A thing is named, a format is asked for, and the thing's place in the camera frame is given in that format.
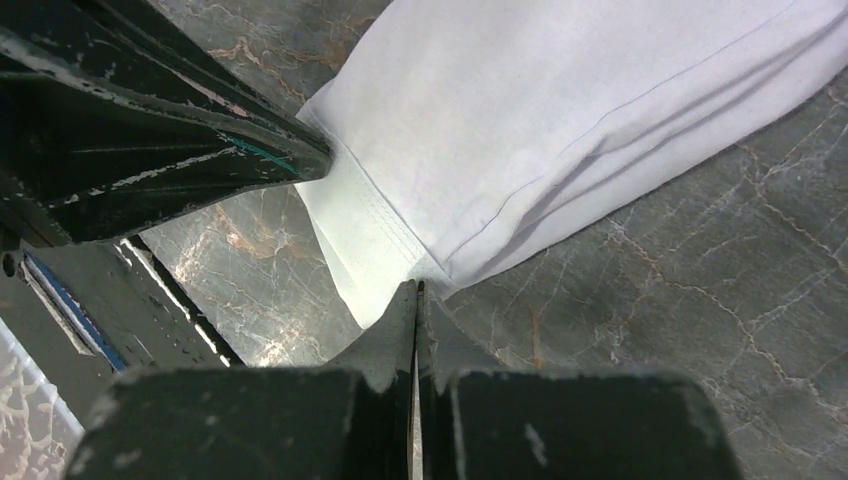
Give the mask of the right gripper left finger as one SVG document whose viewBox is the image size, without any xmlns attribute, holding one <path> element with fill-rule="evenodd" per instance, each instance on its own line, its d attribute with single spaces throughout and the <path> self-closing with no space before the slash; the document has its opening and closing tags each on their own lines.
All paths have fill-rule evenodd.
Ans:
<svg viewBox="0 0 848 480">
<path fill-rule="evenodd" d="M 398 285 L 382 316 L 328 362 L 361 376 L 346 425 L 346 479 L 410 479 L 418 283 Z"/>
</svg>

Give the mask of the white underwear black waistband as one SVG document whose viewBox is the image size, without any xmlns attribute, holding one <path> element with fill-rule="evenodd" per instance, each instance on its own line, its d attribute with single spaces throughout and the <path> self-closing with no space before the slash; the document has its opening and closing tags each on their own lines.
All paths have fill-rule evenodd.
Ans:
<svg viewBox="0 0 848 480">
<path fill-rule="evenodd" d="M 847 63 L 843 1 L 394 1 L 299 111 L 298 193 L 362 328 L 526 260 L 784 116 Z"/>
</svg>

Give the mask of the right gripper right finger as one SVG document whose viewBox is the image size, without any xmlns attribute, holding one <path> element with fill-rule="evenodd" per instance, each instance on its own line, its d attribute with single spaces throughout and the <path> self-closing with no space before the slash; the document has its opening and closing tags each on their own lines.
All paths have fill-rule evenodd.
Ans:
<svg viewBox="0 0 848 480">
<path fill-rule="evenodd" d="M 512 476 L 512 372 L 454 321 L 427 283 L 417 290 L 425 479 Z"/>
</svg>

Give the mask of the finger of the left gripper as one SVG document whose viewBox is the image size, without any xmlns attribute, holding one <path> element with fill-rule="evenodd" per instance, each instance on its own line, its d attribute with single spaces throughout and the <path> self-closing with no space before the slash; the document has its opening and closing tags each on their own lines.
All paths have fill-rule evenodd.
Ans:
<svg viewBox="0 0 848 480">
<path fill-rule="evenodd" d="M 209 99 L 194 115 L 227 133 L 292 155 L 330 157 L 331 148 L 314 129 L 272 105 L 184 34 L 148 1 L 74 1 L 120 43 L 172 72 Z"/>
<path fill-rule="evenodd" d="M 108 33 L 1 37 L 1 228 L 30 244 L 132 235 L 232 196 L 317 180 L 194 115 L 213 103 Z"/>
</svg>

